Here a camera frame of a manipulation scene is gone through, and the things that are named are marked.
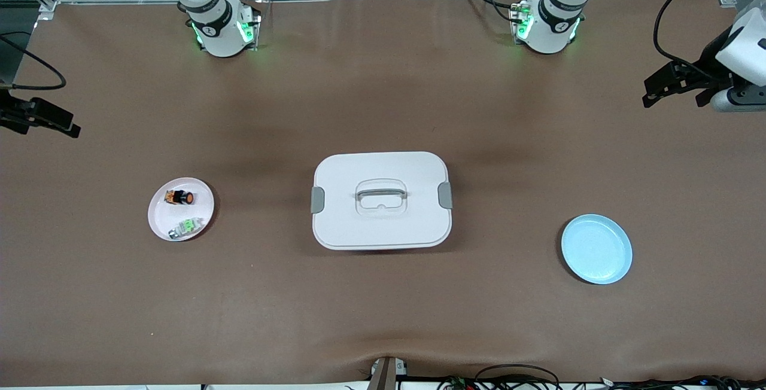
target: gray handle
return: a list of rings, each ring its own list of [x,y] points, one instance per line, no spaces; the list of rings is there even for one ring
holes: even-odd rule
[[[398,188],[376,188],[372,190],[361,190],[356,193],[356,199],[369,196],[400,196],[402,199],[407,197],[407,191]]]

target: plate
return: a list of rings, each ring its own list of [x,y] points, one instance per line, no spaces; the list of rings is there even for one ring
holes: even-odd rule
[[[633,262],[633,249],[622,227],[596,214],[569,221],[561,235],[561,253],[575,275],[593,284],[620,281]]]
[[[165,203],[165,192],[168,190],[184,190],[194,193],[191,205],[171,205]],[[151,231],[164,240],[178,242],[189,240],[199,235],[213,218],[215,208],[213,191],[199,179],[178,178],[164,184],[151,198],[148,204],[148,225]],[[191,218],[202,218],[202,229],[180,239],[171,239],[168,231],[178,227],[181,221]]]

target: white storage box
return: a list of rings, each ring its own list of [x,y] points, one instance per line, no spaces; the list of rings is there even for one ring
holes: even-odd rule
[[[432,153],[342,154],[322,161],[311,191],[314,236],[332,250],[428,248],[452,229],[452,191]]]

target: blue plate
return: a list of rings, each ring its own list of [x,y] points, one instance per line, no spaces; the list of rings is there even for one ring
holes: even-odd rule
[[[593,284],[620,281],[633,262],[633,249],[622,227],[596,214],[569,221],[561,235],[561,252],[569,268]]]

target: brown table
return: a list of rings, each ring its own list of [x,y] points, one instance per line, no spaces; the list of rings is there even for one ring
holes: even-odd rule
[[[762,378],[766,114],[643,109],[662,1],[591,0],[553,56],[476,1],[276,4],[232,59],[200,53],[172,5],[60,6],[30,49],[69,85],[37,95],[83,132],[0,132],[0,384],[325,382],[380,355],[411,374]],[[733,14],[678,0],[662,40],[695,57]],[[20,80],[53,79],[27,60]],[[317,164],[396,150],[446,161],[448,240],[319,246]],[[215,189],[218,218],[170,243],[146,207],[181,176]],[[559,260],[589,212],[634,245],[617,284]]]

